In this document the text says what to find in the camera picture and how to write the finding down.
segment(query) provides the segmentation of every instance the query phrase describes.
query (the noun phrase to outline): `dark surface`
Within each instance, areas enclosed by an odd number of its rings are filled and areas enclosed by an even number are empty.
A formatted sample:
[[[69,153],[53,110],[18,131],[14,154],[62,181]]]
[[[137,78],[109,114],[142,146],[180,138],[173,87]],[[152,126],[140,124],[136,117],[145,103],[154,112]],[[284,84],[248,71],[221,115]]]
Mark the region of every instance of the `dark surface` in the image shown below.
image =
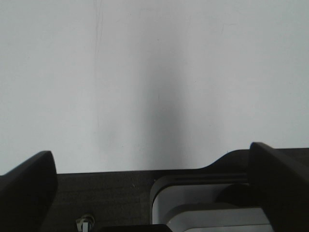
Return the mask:
[[[280,150],[304,162],[309,155],[306,148]],[[96,217],[94,232],[108,226],[147,225],[155,180],[175,174],[246,173],[248,157],[249,150],[233,151],[200,170],[59,174],[58,192],[41,231],[75,232],[75,220],[85,213]]]
[[[102,228],[100,232],[172,232],[166,225],[146,225],[146,226],[115,226]]]

